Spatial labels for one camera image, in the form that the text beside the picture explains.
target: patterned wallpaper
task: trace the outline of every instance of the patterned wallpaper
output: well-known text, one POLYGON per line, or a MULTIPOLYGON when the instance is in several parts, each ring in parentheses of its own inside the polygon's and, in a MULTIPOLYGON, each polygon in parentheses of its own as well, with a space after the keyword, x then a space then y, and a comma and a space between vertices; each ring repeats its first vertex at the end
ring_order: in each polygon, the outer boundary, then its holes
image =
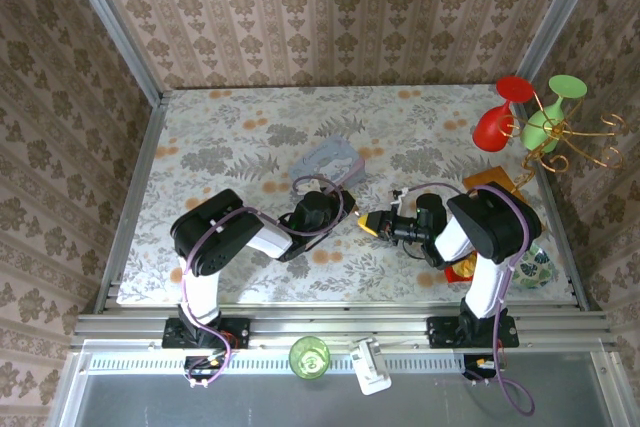
POLYGON ((603 142, 573 139, 591 155, 614 146, 625 156, 623 171, 572 156, 569 173, 553 180, 583 283, 608 312, 640 401, 640 0, 580 0, 534 84, 542 88, 565 72, 589 87, 572 124, 576 131, 602 131, 606 111, 631 128, 626 137, 603 142))
POLYGON ((0 0, 0 18, 0 426, 39 426, 149 107, 87 0, 0 0))
POLYGON ((163 89, 491 82, 551 0, 115 0, 163 89))

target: floral tablecloth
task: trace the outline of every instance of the floral tablecloth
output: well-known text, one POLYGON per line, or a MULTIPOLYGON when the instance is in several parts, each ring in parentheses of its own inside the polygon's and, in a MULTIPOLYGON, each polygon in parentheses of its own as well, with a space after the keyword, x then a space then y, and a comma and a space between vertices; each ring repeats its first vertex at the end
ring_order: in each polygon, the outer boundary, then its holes
MULTIPOLYGON (((475 147, 471 132, 503 102, 493 86, 326 87, 174 92, 146 187, 118 294, 121 304, 175 304, 180 270, 169 235, 184 212, 225 188, 272 216, 293 210, 287 171, 340 134, 366 159, 351 192, 359 210, 388 208, 389 191, 462 179, 501 165, 522 172, 524 147, 475 147)), ((444 198, 446 189, 433 189, 444 198)), ((522 191, 546 224, 535 181, 522 191)), ((408 197, 405 215, 416 193, 408 197)), ((571 302, 571 287, 549 229, 538 240, 555 264, 543 287, 512 286, 509 298, 571 302)), ((222 271, 221 302, 458 301, 468 284, 447 284, 426 262, 365 234, 352 215, 312 251, 288 263, 245 248, 222 271)))

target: gray floor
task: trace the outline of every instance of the gray floor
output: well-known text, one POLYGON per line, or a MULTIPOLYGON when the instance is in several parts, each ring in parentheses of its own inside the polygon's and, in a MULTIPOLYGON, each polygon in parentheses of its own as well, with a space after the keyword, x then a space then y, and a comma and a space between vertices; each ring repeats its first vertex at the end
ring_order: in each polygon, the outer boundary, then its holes
POLYGON ((227 375, 191 389, 180 376, 92 376, 80 426, 607 426, 588 355, 512 355, 508 377, 523 383, 537 412, 524 419, 497 385, 460 376, 392 374, 391 389, 365 397, 355 375, 303 381, 291 375, 227 375))

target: table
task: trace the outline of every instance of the table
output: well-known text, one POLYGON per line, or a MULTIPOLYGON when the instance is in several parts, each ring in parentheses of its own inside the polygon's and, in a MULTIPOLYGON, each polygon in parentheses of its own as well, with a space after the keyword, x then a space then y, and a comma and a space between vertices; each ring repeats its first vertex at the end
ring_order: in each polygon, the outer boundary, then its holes
MULTIPOLYGON (((514 179, 526 152, 519 142, 487 153, 471 140, 481 115, 502 102, 489 85, 174 92, 118 303, 177 304, 181 276, 172 223, 225 188, 272 216, 292 211, 299 199, 291 193, 288 168, 332 134, 366 159, 366 178, 351 190, 361 212, 388 208, 393 188, 432 181, 462 188, 462 179, 492 166, 501 165, 514 179)), ((575 303, 537 183, 522 193, 547 225, 537 242, 556 268, 543 287, 513 285, 508 298, 575 303)), ((407 197, 406 215, 417 195, 407 197)), ((457 302, 468 284, 447 284, 426 262, 365 234, 351 216, 289 263, 244 249, 222 271, 219 289, 223 303, 411 303, 457 302)))

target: green glass cup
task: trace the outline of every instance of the green glass cup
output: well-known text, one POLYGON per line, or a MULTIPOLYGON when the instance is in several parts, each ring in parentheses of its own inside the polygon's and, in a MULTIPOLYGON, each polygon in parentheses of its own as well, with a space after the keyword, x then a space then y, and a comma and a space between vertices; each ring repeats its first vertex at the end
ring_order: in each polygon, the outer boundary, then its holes
POLYGON ((322 377, 329 368, 330 360, 327 344, 317 337, 302 337, 289 351, 291 370, 301 379, 322 377))

